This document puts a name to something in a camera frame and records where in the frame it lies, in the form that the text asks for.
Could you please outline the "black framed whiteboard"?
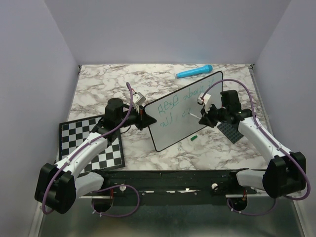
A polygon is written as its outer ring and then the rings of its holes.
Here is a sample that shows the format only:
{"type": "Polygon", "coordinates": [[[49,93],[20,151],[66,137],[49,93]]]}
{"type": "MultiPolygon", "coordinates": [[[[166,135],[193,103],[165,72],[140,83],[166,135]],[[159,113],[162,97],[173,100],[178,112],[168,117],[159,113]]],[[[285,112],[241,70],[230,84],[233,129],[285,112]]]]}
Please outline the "black framed whiteboard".
{"type": "Polygon", "coordinates": [[[201,117],[202,105],[197,103],[198,96],[219,82],[208,94],[212,97],[212,103],[222,107],[220,92],[223,90],[221,71],[199,79],[176,91],[173,91],[145,106],[145,112],[157,120],[149,126],[155,150],[160,152],[197,131],[205,128],[198,123],[199,119],[188,113],[201,117]]]}

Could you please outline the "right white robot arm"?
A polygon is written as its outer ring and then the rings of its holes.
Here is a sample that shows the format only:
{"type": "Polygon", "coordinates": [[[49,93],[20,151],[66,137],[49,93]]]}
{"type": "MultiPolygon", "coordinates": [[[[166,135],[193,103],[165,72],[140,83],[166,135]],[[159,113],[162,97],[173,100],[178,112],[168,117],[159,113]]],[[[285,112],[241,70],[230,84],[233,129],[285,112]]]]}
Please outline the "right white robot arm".
{"type": "Polygon", "coordinates": [[[245,187],[252,187],[278,198],[305,189],[306,181],[302,174],[306,169],[304,155],[290,151],[271,137],[250,109],[242,109],[237,91],[223,91],[220,97],[222,107],[217,108],[211,95],[201,93],[198,96],[197,102],[202,106],[199,123],[212,128],[217,123],[231,125],[234,131],[251,142],[268,164],[264,171],[238,171],[227,181],[228,190],[237,194],[245,187]]]}

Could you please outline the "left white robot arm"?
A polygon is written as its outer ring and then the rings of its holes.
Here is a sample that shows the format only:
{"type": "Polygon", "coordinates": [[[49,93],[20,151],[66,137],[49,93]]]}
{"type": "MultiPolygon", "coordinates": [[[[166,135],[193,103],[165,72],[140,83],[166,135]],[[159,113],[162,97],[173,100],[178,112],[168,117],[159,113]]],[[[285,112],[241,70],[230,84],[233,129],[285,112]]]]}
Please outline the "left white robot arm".
{"type": "Polygon", "coordinates": [[[120,135],[120,128],[134,125],[142,130],[156,122],[144,111],[145,97],[135,93],[127,105],[119,98],[108,101],[104,115],[90,130],[87,138],[70,154],[55,164],[46,163],[39,172],[35,200],[41,203],[42,212],[66,213],[79,198],[95,191],[104,195],[109,182],[98,170],[80,177],[84,168],[120,135]]]}

